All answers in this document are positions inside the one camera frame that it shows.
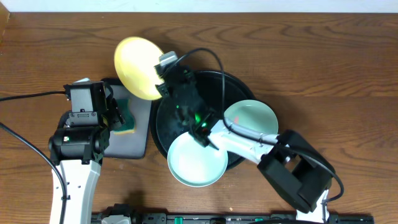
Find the green yellow sponge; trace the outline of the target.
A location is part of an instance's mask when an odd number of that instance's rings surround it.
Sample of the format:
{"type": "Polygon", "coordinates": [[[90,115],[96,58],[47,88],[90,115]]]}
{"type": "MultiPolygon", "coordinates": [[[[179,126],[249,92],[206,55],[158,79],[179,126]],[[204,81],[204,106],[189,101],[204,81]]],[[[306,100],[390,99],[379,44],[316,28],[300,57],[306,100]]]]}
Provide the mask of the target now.
{"type": "Polygon", "coordinates": [[[114,130],[115,135],[132,134],[135,132],[136,121],[130,110],[130,99],[116,100],[120,114],[124,119],[124,123],[114,130]]]}

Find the yellow plate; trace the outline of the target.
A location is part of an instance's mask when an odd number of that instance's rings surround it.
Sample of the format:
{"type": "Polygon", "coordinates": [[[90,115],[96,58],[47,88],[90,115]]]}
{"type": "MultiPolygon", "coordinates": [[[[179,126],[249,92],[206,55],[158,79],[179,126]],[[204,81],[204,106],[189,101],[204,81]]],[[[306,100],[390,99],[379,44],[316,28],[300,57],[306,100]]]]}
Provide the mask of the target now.
{"type": "Polygon", "coordinates": [[[151,101],[162,97],[156,86],[164,81],[155,69],[161,55],[163,51],[158,46],[141,37],[128,37],[116,47],[116,73],[122,84],[136,97],[151,101]]]}

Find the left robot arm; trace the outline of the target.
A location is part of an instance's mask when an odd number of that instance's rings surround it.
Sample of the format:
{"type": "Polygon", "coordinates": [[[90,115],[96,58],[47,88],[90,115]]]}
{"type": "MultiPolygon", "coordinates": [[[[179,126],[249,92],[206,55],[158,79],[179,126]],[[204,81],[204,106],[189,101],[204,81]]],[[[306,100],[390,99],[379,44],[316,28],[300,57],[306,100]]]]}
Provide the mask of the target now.
{"type": "Polygon", "coordinates": [[[51,223],[90,223],[94,192],[111,131],[124,124],[113,89],[105,82],[65,85],[72,108],[49,139],[55,168],[51,223]]]}

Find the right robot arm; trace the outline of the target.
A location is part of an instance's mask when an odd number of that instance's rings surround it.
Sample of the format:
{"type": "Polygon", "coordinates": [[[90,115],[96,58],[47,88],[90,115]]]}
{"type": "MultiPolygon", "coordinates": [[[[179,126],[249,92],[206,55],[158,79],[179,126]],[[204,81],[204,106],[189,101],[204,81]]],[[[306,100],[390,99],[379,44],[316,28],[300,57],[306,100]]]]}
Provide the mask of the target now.
{"type": "Polygon", "coordinates": [[[328,221],[334,168],[299,133],[280,132],[273,110],[241,80],[183,65],[156,70],[164,82],[157,85],[154,136],[179,182],[206,187],[249,160],[298,220],[328,221]]]}

